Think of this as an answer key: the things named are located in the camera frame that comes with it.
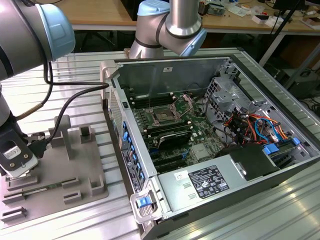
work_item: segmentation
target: power cable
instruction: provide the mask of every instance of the power cable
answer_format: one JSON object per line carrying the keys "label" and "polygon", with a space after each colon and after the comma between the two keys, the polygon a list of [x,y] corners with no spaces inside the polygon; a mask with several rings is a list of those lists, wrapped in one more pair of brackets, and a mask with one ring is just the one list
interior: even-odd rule
{"label": "power cable", "polygon": [[[42,103],[46,103],[51,95],[51,92],[52,92],[52,86],[79,86],[79,85],[99,85],[99,86],[96,86],[96,87],[92,87],[92,88],[89,88],[89,89],[85,89],[85,90],[82,90],[76,94],[74,94],[73,96],[71,96],[67,102],[65,102],[65,104],[63,105],[59,115],[58,115],[58,118],[57,118],[57,121],[55,123],[55,126],[54,126],[54,129],[53,129],[53,132],[51,134],[50,137],[48,137],[46,139],[47,143],[51,142],[52,139],[55,137],[55,135],[57,134],[57,131],[58,131],[58,128],[59,128],[59,125],[60,125],[60,122],[61,122],[61,119],[62,119],[62,116],[64,114],[64,112],[66,111],[68,105],[77,97],[83,95],[83,94],[87,94],[87,93],[90,93],[90,92],[94,92],[94,91],[98,91],[98,90],[103,90],[103,89],[106,89],[109,87],[109,84],[107,83],[104,83],[104,82],[53,82],[53,69],[52,69],[52,64],[51,62],[47,62],[47,56],[46,56],[46,52],[44,50],[44,47],[42,46],[41,44],[41,41],[40,39],[38,38],[36,32],[34,31],[34,29],[31,27],[30,23],[28,22],[28,20],[26,19],[25,15],[23,14],[23,12],[21,11],[21,9],[19,8],[18,4],[12,0],[11,1],[12,4],[14,5],[17,13],[19,14],[19,17],[21,18],[21,20],[23,21],[24,25],[26,26],[27,30],[29,31],[29,33],[32,35],[32,37],[34,38],[38,48],[39,48],[39,52],[40,52],[40,56],[41,56],[41,59],[43,61],[43,78],[44,78],[44,81],[49,84],[49,91],[46,95],[46,97],[44,98],[44,100],[38,104],[38,106],[36,107],[33,107],[32,109],[28,110],[25,115],[23,115],[22,117],[27,117],[29,116],[30,114],[34,113],[35,111],[37,111],[38,109],[42,108],[43,107],[43,104]],[[48,68],[49,68],[49,71],[50,71],[50,81],[48,80]]]}

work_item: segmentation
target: white paper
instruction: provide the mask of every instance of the white paper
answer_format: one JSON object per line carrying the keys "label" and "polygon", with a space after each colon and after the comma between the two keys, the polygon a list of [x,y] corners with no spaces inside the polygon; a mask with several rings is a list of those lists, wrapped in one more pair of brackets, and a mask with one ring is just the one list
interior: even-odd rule
{"label": "white paper", "polygon": [[228,11],[240,17],[247,15],[247,11],[238,6],[231,6]]}

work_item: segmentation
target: power supply label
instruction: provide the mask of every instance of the power supply label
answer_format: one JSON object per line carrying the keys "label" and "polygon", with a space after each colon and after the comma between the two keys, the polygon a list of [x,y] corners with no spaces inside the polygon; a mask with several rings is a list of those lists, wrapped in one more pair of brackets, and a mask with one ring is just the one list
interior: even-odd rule
{"label": "power supply label", "polygon": [[126,170],[127,170],[129,177],[130,177],[131,184],[134,188],[134,192],[139,193],[141,191],[140,184],[139,184],[139,181],[136,177],[135,168],[134,168],[134,165],[131,161],[131,157],[130,157],[128,150],[122,151],[122,156],[123,156],[123,160],[124,160],[124,163],[126,166]]}
{"label": "power supply label", "polygon": [[189,178],[201,199],[206,199],[229,189],[226,180],[216,165],[190,172]]}

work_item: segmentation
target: motherboard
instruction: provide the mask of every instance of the motherboard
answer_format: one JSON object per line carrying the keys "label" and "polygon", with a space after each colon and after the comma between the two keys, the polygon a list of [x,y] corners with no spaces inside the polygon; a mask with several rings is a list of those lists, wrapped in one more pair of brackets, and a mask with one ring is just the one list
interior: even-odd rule
{"label": "motherboard", "polygon": [[135,120],[158,173],[210,160],[224,148],[192,94],[171,93],[161,100],[151,98],[149,105],[137,100],[134,105]]}

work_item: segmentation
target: aluminum profile table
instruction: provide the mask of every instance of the aluminum profile table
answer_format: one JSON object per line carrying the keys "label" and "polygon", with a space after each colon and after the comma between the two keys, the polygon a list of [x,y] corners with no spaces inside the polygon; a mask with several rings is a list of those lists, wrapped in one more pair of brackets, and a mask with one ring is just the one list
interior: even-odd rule
{"label": "aluminum profile table", "polygon": [[[245,52],[237,48],[220,48],[209,52],[236,55],[281,99],[281,92],[277,92],[278,85],[270,82],[271,76],[262,67],[254,65],[252,58]],[[198,54],[207,55],[208,50],[202,49]],[[53,63],[54,79],[98,82],[100,62],[115,58],[124,58],[124,55],[121,52],[70,54]],[[39,103],[48,89],[43,81],[42,67],[2,81],[1,84],[3,95],[16,115]],[[47,129],[53,127],[54,116],[58,115],[64,102],[85,88],[55,86],[44,108],[20,123],[22,130],[27,134],[37,131],[48,133]],[[260,93],[254,89],[246,90],[259,97]],[[316,117],[306,117],[304,111],[307,109],[297,107],[295,99],[285,98],[281,101],[320,138]],[[66,114],[70,115],[73,128],[83,124],[90,124],[94,128],[109,196],[2,229],[0,239],[140,239],[100,105],[100,93],[92,92],[77,98]],[[320,164],[316,164],[278,187],[193,222],[161,239],[320,239],[319,199]]]}

